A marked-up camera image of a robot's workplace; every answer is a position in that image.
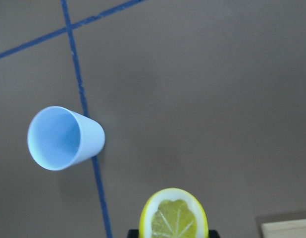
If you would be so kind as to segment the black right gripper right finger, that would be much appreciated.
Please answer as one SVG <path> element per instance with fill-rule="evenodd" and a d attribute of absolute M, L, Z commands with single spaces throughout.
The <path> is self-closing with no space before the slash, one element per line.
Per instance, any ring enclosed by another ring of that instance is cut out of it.
<path fill-rule="evenodd" d="M 209 230 L 208 237 L 209 238 L 220 238 L 220 235 L 217 230 Z"/>

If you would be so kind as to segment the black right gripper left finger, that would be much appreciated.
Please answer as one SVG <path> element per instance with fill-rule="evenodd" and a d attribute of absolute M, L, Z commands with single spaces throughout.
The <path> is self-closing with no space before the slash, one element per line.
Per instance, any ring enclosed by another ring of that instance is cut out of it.
<path fill-rule="evenodd" d="M 141 238 L 139 229 L 130 229 L 127 233 L 127 238 Z"/>

